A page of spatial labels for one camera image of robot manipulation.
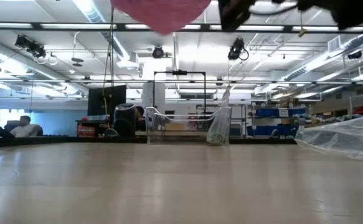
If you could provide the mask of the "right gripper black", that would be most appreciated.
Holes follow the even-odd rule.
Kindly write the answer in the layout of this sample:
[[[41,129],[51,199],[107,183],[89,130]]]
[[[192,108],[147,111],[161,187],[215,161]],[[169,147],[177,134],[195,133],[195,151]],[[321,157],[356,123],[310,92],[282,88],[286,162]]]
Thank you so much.
[[[251,16],[249,8],[255,2],[256,0],[218,0],[222,30],[234,31],[247,21]]]

